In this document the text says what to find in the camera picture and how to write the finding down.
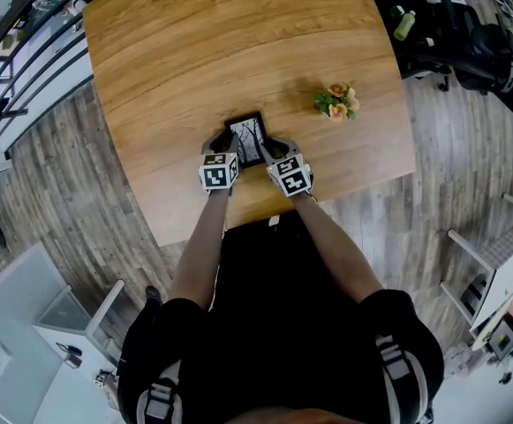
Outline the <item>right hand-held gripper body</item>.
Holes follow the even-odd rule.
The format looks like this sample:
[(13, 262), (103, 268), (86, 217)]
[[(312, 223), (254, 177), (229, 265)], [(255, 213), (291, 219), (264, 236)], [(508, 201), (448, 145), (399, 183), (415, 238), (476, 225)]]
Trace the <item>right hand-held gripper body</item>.
[(273, 184), (287, 198), (300, 193), (309, 194), (313, 189), (311, 167), (301, 153), (270, 164), (267, 173)]

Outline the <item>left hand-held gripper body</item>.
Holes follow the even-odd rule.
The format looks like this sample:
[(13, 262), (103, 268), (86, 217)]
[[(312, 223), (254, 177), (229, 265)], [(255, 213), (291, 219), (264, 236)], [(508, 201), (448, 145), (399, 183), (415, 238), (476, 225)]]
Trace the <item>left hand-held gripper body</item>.
[(237, 154), (203, 154), (200, 160), (198, 173), (206, 192), (232, 188), (239, 174)]

